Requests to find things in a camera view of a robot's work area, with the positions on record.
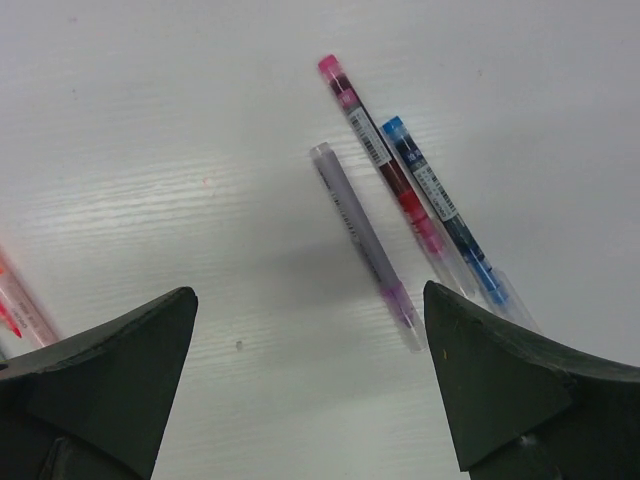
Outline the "grey purple marker pen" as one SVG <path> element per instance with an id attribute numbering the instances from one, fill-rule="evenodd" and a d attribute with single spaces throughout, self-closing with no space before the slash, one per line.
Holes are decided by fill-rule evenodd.
<path id="1" fill-rule="evenodd" d="M 427 349 L 424 322 L 392 266 L 335 152 L 324 142 L 310 157 L 360 257 L 369 267 L 399 334 L 411 352 Z"/>

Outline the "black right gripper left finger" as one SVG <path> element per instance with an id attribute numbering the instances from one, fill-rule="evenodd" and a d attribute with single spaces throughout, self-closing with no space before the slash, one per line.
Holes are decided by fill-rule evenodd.
<path id="1" fill-rule="evenodd" d="M 197 309 L 180 287 L 2 362 L 2 478 L 151 478 Z"/>

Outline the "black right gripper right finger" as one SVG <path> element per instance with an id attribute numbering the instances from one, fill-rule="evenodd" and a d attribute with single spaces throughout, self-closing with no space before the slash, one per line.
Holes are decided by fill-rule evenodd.
<path id="1" fill-rule="evenodd" d="M 636 479 L 639 370 L 504 320 L 445 286 L 426 334 L 458 466 L 473 479 Z"/>

